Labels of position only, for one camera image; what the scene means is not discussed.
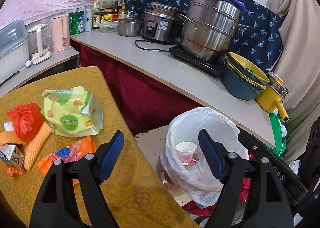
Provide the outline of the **orange snack wrapper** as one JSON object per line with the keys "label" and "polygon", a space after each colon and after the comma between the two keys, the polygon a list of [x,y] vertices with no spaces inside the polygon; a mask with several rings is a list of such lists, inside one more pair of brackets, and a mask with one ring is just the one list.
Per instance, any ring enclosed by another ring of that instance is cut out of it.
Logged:
{"label": "orange snack wrapper", "polygon": [[46,175],[54,160],[61,159],[63,162],[78,161],[88,153],[95,153],[96,150],[97,147],[95,143],[91,140],[90,136],[87,136],[68,145],[67,147],[48,154],[42,158],[36,166],[43,175]]}

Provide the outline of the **white pink paper cup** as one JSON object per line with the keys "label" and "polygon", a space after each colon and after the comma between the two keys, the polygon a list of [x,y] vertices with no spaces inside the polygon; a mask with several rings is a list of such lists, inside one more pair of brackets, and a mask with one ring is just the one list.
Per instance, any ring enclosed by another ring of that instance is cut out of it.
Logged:
{"label": "white pink paper cup", "polygon": [[192,142],[181,142],[175,146],[178,159],[183,166],[187,166],[192,161],[197,145]]}

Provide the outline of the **silver foil carton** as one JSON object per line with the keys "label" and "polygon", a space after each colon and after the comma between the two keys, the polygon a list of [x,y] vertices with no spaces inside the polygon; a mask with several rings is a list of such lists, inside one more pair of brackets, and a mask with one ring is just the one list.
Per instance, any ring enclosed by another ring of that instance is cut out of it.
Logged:
{"label": "silver foil carton", "polygon": [[23,166],[24,155],[15,144],[4,144],[0,146],[1,160],[10,167],[20,171]]}

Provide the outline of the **red plastic bag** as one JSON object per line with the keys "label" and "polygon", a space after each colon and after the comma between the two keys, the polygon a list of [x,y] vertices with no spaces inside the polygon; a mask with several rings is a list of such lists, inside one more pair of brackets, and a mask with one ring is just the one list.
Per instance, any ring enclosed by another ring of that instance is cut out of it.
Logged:
{"label": "red plastic bag", "polygon": [[43,122],[41,108],[36,103],[18,105],[7,112],[14,131],[20,140],[29,142],[36,135]]}

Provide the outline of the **green apple snack bag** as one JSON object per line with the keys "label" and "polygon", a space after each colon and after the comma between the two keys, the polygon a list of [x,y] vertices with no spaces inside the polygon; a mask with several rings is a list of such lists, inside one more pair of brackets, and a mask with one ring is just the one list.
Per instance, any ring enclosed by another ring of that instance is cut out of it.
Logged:
{"label": "green apple snack bag", "polygon": [[52,133],[67,138],[98,134],[104,128],[104,114],[97,98],[83,86],[42,93],[42,114]]}

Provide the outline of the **white bag lined trash bin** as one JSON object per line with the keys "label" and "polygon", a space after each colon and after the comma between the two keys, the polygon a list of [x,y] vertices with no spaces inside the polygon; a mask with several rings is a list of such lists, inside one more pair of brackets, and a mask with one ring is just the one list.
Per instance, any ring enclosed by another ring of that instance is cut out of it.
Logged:
{"label": "white bag lined trash bin", "polygon": [[[248,149],[238,142],[240,130],[227,117],[209,107],[198,107],[175,117],[169,124],[165,146],[160,161],[169,178],[179,185],[195,203],[209,207],[214,205],[223,184],[214,178],[199,146],[199,131],[205,129],[213,141],[223,144],[229,152],[235,152],[248,159]],[[197,146],[197,163],[185,167],[180,162],[175,146],[192,142]]]}

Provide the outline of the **yellow electric pot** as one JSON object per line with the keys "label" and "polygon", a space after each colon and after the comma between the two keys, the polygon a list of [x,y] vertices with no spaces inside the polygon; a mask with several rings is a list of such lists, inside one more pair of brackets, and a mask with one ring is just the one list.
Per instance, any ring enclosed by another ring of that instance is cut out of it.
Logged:
{"label": "yellow electric pot", "polygon": [[282,121],[286,123],[289,121],[289,115],[285,110],[284,100],[289,90],[284,85],[284,81],[274,72],[268,71],[266,75],[270,82],[266,85],[265,90],[255,98],[255,101],[268,113],[277,109]]}

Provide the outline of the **stacked yellow blue basins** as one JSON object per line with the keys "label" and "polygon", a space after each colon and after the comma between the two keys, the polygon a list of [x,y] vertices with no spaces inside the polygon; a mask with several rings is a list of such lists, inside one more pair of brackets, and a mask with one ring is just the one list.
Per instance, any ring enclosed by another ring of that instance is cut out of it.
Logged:
{"label": "stacked yellow blue basins", "polygon": [[234,52],[223,59],[221,81],[231,95],[245,101],[253,100],[270,83],[262,69]]}

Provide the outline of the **black induction cooktop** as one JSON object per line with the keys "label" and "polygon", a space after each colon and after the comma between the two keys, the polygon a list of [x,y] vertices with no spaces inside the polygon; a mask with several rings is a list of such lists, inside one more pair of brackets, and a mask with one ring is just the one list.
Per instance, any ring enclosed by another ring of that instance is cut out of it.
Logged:
{"label": "black induction cooktop", "polygon": [[195,66],[196,68],[208,73],[214,78],[220,78],[222,75],[222,69],[219,64],[212,65],[209,62],[202,61],[187,52],[185,52],[181,45],[176,45],[169,48],[169,52],[176,58],[187,62],[188,64]]}

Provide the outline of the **navy patterned cloth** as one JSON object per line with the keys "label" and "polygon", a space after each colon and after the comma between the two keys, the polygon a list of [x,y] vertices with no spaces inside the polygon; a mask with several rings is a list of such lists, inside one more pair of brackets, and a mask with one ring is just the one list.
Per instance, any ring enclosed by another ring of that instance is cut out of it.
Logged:
{"label": "navy patterned cloth", "polygon": [[[143,17],[147,6],[152,2],[169,4],[187,12],[191,0],[124,0],[128,10],[136,17]],[[230,50],[253,62],[263,71],[269,71],[278,61],[283,51],[278,32],[284,19],[253,0],[238,0],[245,5],[240,23],[251,30],[239,29],[231,43]]]}

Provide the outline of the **dark red counter skirt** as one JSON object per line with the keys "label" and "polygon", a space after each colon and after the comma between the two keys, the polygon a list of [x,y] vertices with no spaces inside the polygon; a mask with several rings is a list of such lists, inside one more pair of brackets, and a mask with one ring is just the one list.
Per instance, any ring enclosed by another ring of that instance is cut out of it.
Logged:
{"label": "dark red counter skirt", "polygon": [[124,63],[76,41],[83,67],[97,66],[132,134],[169,126],[178,115],[199,103]]}

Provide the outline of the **silver rice cooker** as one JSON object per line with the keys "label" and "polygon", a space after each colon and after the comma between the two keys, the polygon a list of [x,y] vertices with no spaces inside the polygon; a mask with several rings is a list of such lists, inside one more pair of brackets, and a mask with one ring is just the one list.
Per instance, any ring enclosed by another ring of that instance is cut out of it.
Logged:
{"label": "silver rice cooker", "polygon": [[144,13],[142,37],[159,43],[172,44],[180,41],[183,21],[182,11],[167,4],[152,2]]}

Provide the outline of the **small steel lidded pot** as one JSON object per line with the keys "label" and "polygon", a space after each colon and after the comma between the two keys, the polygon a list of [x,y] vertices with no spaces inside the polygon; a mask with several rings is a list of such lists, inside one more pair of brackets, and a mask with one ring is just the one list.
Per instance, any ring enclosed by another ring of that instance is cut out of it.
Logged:
{"label": "small steel lidded pot", "polygon": [[134,17],[118,20],[117,32],[120,36],[135,37],[142,32],[143,21]]}

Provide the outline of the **dark soy sauce bottle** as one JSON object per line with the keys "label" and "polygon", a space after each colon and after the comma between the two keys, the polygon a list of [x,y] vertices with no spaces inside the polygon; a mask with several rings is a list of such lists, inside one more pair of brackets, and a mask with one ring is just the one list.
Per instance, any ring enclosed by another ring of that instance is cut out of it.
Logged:
{"label": "dark soy sauce bottle", "polygon": [[95,2],[93,5],[94,13],[92,17],[92,29],[99,29],[100,25],[100,9],[99,9],[99,2]]}

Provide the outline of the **white thermos bottle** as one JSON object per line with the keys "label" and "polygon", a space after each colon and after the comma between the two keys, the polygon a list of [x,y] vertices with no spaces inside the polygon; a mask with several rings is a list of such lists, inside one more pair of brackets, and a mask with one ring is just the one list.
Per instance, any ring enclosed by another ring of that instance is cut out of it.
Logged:
{"label": "white thermos bottle", "polygon": [[85,9],[85,32],[90,32],[92,30],[92,17],[93,8],[87,7]]}

